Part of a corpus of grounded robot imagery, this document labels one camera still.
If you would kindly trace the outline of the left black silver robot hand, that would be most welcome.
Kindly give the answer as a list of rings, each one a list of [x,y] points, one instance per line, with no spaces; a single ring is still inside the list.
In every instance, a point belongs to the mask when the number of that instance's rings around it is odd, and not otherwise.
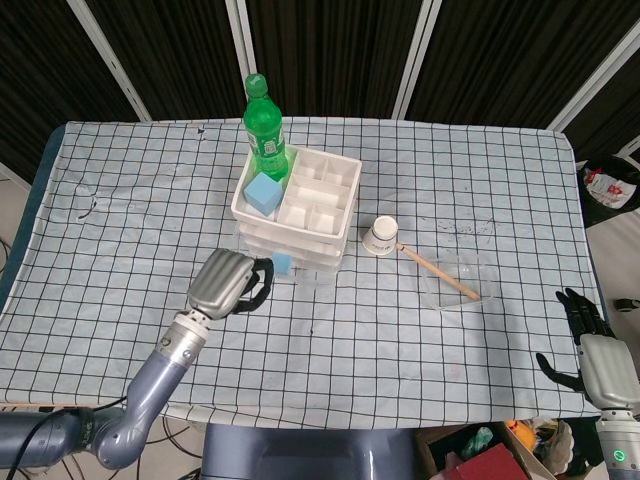
[[[191,283],[188,303],[211,321],[253,312],[266,301],[273,280],[271,259],[218,248]]]

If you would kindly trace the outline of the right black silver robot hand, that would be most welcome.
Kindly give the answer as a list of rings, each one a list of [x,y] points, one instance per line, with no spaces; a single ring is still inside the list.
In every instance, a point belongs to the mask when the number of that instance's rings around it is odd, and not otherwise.
[[[557,291],[556,297],[565,310],[579,372],[575,376],[561,373],[538,353],[536,361],[543,374],[552,382],[583,394],[600,410],[638,409],[639,380],[626,343],[615,337],[596,305],[585,296],[567,288]]]

